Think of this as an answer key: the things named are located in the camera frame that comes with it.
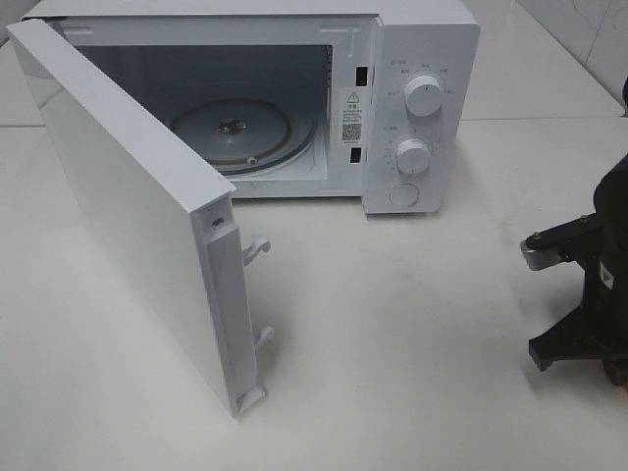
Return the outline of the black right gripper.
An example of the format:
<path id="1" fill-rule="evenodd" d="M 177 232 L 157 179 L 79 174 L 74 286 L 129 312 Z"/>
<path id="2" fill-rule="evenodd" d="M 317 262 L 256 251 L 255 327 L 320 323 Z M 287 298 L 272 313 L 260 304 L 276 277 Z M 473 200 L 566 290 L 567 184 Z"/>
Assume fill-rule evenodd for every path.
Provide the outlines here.
<path id="1" fill-rule="evenodd" d="M 598 360 L 616 386 L 627 384 L 627 252 L 606 245 L 589 249 L 529 249 L 532 268 L 576 261 L 584 270 L 578 306 L 529 340 L 541 371 L 558 361 Z"/>

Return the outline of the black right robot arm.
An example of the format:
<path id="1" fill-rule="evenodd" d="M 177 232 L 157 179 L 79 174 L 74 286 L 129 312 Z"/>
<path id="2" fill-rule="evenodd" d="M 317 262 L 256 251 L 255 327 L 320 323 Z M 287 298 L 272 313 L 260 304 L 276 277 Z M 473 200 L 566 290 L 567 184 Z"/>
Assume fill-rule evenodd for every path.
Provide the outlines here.
<path id="1" fill-rule="evenodd" d="M 600 181 L 595 212 L 528 236 L 520 243 L 528 267 L 541 271 L 575 262 L 584 270 L 580 304 L 529 340 L 545 371 L 566 360 L 599 360 L 609 380 L 627 385 L 627 159 Z"/>

